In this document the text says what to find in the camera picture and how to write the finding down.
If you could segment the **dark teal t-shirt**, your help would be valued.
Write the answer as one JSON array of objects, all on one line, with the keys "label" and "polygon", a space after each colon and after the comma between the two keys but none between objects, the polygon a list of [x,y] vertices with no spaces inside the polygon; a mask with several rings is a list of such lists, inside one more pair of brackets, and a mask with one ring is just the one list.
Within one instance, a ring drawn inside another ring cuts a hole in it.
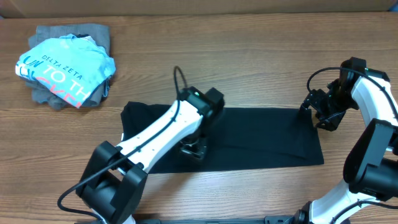
[{"label": "dark teal t-shirt", "polygon": [[178,149],[166,153],[153,174],[212,172],[322,165],[324,158],[310,111],[226,108],[206,137],[201,162]]}]

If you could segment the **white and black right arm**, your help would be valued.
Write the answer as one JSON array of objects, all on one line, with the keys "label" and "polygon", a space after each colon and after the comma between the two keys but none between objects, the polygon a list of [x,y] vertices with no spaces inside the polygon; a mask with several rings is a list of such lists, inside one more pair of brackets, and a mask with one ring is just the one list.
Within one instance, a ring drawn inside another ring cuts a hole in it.
[{"label": "white and black right arm", "polygon": [[397,102],[386,72],[368,68],[364,59],[351,57],[336,68],[339,77],[328,91],[308,88],[299,111],[315,109],[317,128],[334,131],[348,109],[358,110],[365,130],[349,152],[342,180],[323,197],[307,202],[288,223],[349,223],[364,207],[396,209],[386,204],[397,197]]}]

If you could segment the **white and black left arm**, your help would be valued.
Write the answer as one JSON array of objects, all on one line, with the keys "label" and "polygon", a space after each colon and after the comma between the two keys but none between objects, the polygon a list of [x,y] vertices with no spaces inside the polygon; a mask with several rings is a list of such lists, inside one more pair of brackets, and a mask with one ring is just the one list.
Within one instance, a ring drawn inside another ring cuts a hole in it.
[{"label": "white and black left arm", "polygon": [[133,223],[149,171],[171,149],[202,161],[208,149],[208,130],[224,107],[223,94],[185,88],[156,121],[139,134],[113,146],[95,148],[76,190],[93,210],[97,223]]}]

